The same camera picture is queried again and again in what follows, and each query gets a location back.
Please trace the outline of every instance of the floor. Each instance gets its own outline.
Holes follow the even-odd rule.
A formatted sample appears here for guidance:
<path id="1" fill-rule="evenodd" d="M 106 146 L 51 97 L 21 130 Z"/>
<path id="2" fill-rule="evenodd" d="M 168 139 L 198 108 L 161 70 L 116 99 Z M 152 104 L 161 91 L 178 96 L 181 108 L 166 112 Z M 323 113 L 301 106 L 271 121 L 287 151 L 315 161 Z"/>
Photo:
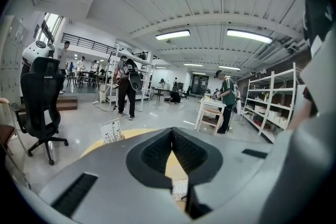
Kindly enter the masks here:
<path id="1" fill-rule="evenodd" d="M 18 139 L 10 142 L 9 146 L 14 153 L 14 160 L 23 169 L 31 188 L 39 193 L 43 186 L 60 170 L 78 160 L 81 154 L 95 141 L 101 139 L 99 125 L 110 120 L 120 118 L 122 130 L 153 128 L 163 129 L 166 127 L 186 127 L 194 128 L 197 118 L 198 100 L 191 97 L 188 100 L 182 100 L 180 104 L 170 104 L 168 102 L 157 102 L 156 98 L 144 102 L 143 112 L 139 112 L 140 101 L 136 102 L 135 119 L 130 121 L 128 116 L 119 117 L 117 110 L 111 112 L 113 106 L 109 104 L 92 105 L 96 98 L 96 93 L 75 94 L 78 98 L 78 110 L 61 111 L 61 123 L 59 134 L 68 140 L 69 146 L 64 146 L 61 142 L 53 142 L 51 150 L 52 158 L 55 161 L 54 166 L 48 164 L 48 157 L 44 146 L 40 146 L 33 151 L 33 157 L 24 154 Z M 234 117 L 231 121 L 232 131 L 227 132 L 223 137 L 229 137 L 238 140 L 266 143 L 266 141 L 257 135 L 257 131 L 249 123 L 242 119 L 239 122 Z M 202 126 L 202 132 L 212 133 L 213 128 Z M 21 138 L 26 148 L 31 147 L 37 140 L 27 134 L 22 134 Z M 7 160 L 8 169 L 18 178 L 11 163 Z"/>

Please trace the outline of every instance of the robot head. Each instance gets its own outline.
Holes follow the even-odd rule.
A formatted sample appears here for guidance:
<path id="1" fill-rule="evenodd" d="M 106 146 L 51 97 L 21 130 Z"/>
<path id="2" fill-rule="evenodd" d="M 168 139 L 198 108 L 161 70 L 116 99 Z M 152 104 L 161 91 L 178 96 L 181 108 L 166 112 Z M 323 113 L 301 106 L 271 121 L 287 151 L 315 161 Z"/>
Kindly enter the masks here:
<path id="1" fill-rule="evenodd" d="M 22 59 L 28 65 L 32 65 L 37 57 L 48 57 L 49 47 L 42 41 L 34 41 L 22 53 Z"/>

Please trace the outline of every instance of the ceiling light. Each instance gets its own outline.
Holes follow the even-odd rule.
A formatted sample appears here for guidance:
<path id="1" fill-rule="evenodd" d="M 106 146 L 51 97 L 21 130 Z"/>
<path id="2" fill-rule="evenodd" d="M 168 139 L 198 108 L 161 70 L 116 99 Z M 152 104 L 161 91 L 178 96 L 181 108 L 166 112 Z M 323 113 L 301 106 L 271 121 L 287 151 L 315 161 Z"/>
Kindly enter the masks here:
<path id="1" fill-rule="evenodd" d="M 261 42 L 268 43 L 268 44 L 272 43 L 273 41 L 273 39 L 267 36 L 247 32 L 247 31 L 240 31 L 240 30 L 228 29 L 227 35 L 233 36 L 233 37 L 243 37 L 243 38 L 254 39 L 254 40 L 261 41 Z"/>
<path id="2" fill-rule="evenodd" d="M 219 66 L 219 68 L 226 68 L 226 69 L 240 70 L 240 68 L 239 68 L 239 67 L 226 67 L 226 66 Z"/>
<path id="3" fill-rule="evenodd" d="M 162 39 L 169 39 L 169 38 L 174 38 L 174 37 L 188 37 L 190 36 L 190 31 L 189 30 L 182 30 L 182 31 L 175 31 L 175 32 L 170 32 L 166 34 L 160 34 L 156 35 L 157 40 L 162 40 Z"/>
<path id="4" fill-rule="evenodd" d="M 200 65 L 199 63 L 185 63 L 185 66 L 191 66 L 191 67 L 202 67 L 203 65 Z"/>

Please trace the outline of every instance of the stool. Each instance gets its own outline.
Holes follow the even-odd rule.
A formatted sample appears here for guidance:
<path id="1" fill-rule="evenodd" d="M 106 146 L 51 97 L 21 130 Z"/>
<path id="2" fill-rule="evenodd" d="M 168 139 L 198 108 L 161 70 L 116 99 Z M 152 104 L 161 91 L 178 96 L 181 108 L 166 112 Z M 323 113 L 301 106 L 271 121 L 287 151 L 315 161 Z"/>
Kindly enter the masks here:
<path id="1" fill-rule="evenodd" d="M 205 111 L 218 115 L 219 119 L 216 119 L 216 118 L 209 119 L 208 116 L 204 116 Z M 204 124 L 215 127 L 214 135 L 216 135 L 219 129 L 219 125 L 222 123 L 222 118 L 223 118 L 223 113 L 221 111 L 204 108 L 202 111 L 201 120 L 199 121 L 197 130 L 200 131 L 201 125 L 202 123 L 204 123 Z"/>
<path id="2" fill-rule="evenodd" d="M 71 81 L 72 81 L 73 86 L 75 87 L 75 79 L 76 79 L 75 73 L 74 72 L 70 72 L 70 75 L 69 75 L 69 78 L 68 78 L 67 87 L 69 86 L 69 84 L 71 85 Z"/>

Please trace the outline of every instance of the railing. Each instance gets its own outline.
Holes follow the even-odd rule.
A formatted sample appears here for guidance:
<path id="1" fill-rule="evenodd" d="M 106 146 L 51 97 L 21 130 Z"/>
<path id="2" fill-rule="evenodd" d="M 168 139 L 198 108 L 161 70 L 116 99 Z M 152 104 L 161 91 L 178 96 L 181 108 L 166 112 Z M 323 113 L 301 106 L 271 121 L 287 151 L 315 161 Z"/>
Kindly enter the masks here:
<path id="1" fill-rule="evenodd" d="M 133 56 L 138 57 L 142 60 L 147 60 L 148 51 L 147 52 L 141 52 L 139 54 L 133 54 Z"/>
<path id="2" fill-rule="evenodd" d="M 117 49 L 107 46 L 105 44 L 87 38 L 77 37 L 71 34 L 63 33 L 61 42 L 65 41 L 69 41 L 71 45 L 104 52 L 105 54 L 110 54 L 112 52 L 113 55 L 116 55 L 117 52 Z"/>

